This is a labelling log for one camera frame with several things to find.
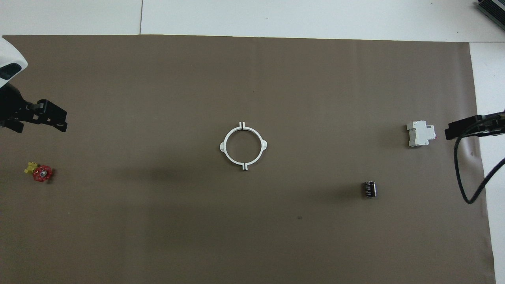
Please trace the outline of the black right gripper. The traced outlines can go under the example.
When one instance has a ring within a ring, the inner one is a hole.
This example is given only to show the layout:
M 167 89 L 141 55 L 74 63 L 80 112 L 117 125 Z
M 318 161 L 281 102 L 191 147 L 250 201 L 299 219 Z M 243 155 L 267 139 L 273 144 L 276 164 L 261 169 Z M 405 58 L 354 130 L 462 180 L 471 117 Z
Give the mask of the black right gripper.
M 444 130 L 446 140 L 458 138 L 470 125 L 479 121 L 477 137 L 498 136 L 505 133 L 505 112 L 470 116 L 464 119 L 450 122 Z

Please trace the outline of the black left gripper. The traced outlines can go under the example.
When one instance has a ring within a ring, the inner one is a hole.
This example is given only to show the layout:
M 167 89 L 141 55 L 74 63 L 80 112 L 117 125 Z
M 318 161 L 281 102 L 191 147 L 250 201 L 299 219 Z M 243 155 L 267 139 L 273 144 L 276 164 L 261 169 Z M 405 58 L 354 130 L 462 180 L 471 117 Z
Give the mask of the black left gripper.
M 21 133 L 25 121 L 49 125 L 58 131 L 66 132 L 68 127 L 66 118 L 67 111 L 48 99 L 40 99 L 36 107 L 36 104 L 27 102 L 11 83 L 5 84 L 0 89 L 0 124 L 3 128 Z

